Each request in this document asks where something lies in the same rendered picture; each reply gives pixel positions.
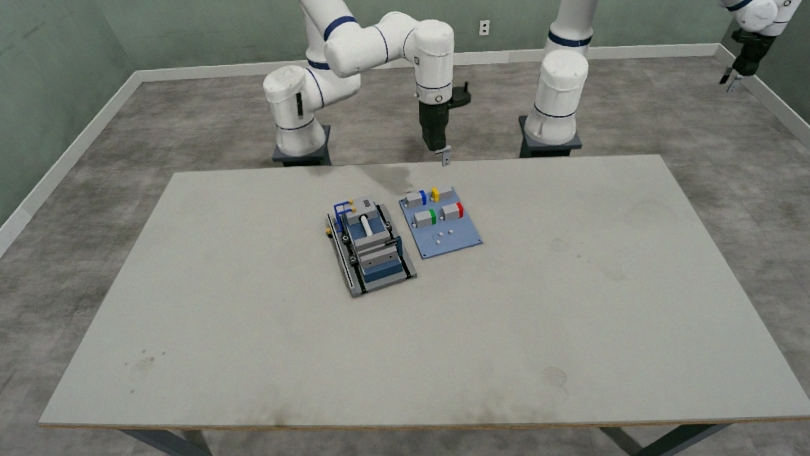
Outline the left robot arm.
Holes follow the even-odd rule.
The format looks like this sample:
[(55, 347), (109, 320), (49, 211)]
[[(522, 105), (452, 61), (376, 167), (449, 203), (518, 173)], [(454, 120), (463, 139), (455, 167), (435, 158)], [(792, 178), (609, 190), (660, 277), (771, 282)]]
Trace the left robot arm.
[[(800, 2), (718, 0), (718, 6), (727, 8), (742, 29), (757, 32), (771, 24), (788, 23)], [(558, 145), (574, 137), (574, 116), (588, 73), (585, 58), (597, 3), (598, 0), (562, 0), (557, 19), (550, 26), (534, 108), (525, 123), (526, 134), (537, 142)]]

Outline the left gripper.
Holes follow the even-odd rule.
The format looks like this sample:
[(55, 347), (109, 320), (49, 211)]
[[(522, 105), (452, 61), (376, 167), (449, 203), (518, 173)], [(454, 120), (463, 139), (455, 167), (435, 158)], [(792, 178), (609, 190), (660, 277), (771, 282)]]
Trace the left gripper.
[(735, 59), (732, 66), (726, 66), (719, 84), (725, 84), (735, 69), (740, 75), (736, 75), (730, 84), (727, 93), (733, 93), (742, 78), (750, 78), (755, 74), (760, 61), (766, 56), (776, 37), (782, 33), (786, 24), (771, 24), (764, 30), (748, 32), (740, 27), (734, 30), (731, 38), (737, 43), (744, 43), (740, 55)]

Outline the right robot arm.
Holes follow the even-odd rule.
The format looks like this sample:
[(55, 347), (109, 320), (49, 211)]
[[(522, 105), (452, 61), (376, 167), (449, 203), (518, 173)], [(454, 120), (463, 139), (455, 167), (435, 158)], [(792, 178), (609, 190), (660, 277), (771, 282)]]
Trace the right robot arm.
[(281, 67), (263, 83), (282, 153), (303, 156), (324, 144), (314, 111), (356, 95), (359, 73), (404, 58), (415, 67), (418, 87), (437, 91), (451, 85), (454, 37), (448, 24), (390, 12), (362, 29), (343, 0), (299, 2), (309, 67)]

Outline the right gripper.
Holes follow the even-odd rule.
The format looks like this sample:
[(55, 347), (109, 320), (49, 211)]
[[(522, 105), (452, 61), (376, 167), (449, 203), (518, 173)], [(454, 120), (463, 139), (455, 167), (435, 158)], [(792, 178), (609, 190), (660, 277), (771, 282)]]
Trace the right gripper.
[[(442, 167), (450, 165), (451, 146), (446, 146), (445, 127), (449, 121), (449, 109), (471, 103), (468, 81), (464, 87), (449, 87), (428, 91), (416, 85), (414, 96), (419, 100), (419, 123), (422, 137), (430, 151), (442, 153)], [(452, 96), (452, 97), (451, 97)]]

